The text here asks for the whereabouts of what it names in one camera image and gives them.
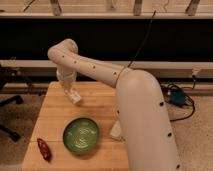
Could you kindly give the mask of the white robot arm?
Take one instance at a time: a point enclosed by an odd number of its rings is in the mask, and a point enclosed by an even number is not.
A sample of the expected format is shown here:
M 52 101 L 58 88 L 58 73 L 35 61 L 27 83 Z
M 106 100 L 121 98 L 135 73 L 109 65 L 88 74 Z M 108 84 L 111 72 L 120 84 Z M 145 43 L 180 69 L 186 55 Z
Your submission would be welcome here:
M 49 48 L 48 58 L 74 104 L 81 100 L 71 88 L 78 73 L 115 89 L 130 171 L 183 171 L 163 93 L 152 74 L 80 56 L 71 39 Z

